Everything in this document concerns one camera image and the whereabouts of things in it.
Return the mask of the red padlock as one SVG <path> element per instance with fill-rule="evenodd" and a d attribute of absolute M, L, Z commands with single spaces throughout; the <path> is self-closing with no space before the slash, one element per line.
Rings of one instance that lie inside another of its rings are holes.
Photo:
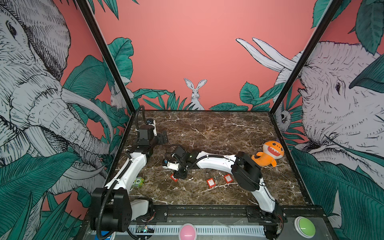
<path fill-rule="evenodd" d="M 175 178 L 173 174 L 172 174 L 170 177 L 171 177 L 171 179 L 172 179 L 174 182 L 177 182 L 177 181 L 178 181 L 178 179 Z"/>
<path fill-rule="evenodd" d="M 229 184 L 229 183 L 233 183 L 233 182 L 234 182 L 234 179 L 233 179 L 233 177 L 231 176 L 231 174 L 227 174 L 227 175 L 225 175 L 225 176 L 224 176 L 224 179 L 225 179 L 225 181 L 226 181 L 227 184 Z"/>
<path fill-rule="evenodd" d="M 217 185 L 213 178 L 208 179 L 207 184 L 208 184 L 209 188 L 213 188 Z"/>

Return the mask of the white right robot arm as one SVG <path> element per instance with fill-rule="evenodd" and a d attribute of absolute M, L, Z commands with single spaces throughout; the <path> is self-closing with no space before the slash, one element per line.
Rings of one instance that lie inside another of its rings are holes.
<path fill-rule="evenodd" d="M 284 221 L 284 212 L 279 203 L 272 197 L 263 179 L 261 167 L 251 157 L 238 152 L 235 155 L 216 155 L 200 150 L 186 151 L 176 147 L 173 152 L 165 153 L 163 167 L 173 170 L 176 179 L 185 179 L 188 171 L 212 169 L 229 173 L 238 185 L 251 192 L 258 203 L 258 211 L 266 221 Z"/>

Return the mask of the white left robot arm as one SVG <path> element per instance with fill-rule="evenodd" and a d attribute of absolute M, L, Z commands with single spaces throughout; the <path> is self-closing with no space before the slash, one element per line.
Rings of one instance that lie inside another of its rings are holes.
<path fill-rule="evenodd" d="M 99 240 L 105 240 L 115 232 L 127 231 L 136 218 L 148 218 L 146 222 L 154 218 L 156 212 L 152 199 L 131 202 L 129 192 L 154 147 L 167 142 L 167 133 L 157 133 L 155 123 L 139 127 L 138 137 L 123 168 L 103 188 L 97 188 L 91 194 L 90 227 L 96 231 Z"/>

